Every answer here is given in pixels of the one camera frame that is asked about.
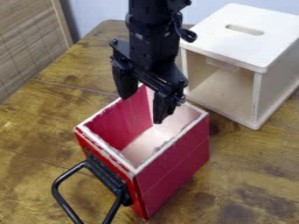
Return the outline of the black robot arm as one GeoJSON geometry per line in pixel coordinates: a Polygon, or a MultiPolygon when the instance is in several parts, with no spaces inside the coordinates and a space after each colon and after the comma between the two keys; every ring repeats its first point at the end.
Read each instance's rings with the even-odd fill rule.
{"type": "Polygon", "coordinates": [[[186,102],[189,80],[175,65],[179,42],[198,34],[183,28],[182,9],[193,0],[129,0],[130,40],[114,39],[113,74],[117,91],[130,98],[145,84],[154,90],[154,123],[161,124],[186,102]]]}

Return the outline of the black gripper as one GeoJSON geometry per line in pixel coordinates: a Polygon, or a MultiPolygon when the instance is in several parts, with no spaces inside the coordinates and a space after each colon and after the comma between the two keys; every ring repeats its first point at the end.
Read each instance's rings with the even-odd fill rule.
{"type": "Polygon", "coordinates": [[[175,65],[181,39],[190,40],[182,27],[129,29],[130,41],[114,39],[113,74],[123,100],[138,90],[138,82],[154,91],[154,123],[162,124],[175,109],[186,103],[183,89],[189,85],[175,65]]]}

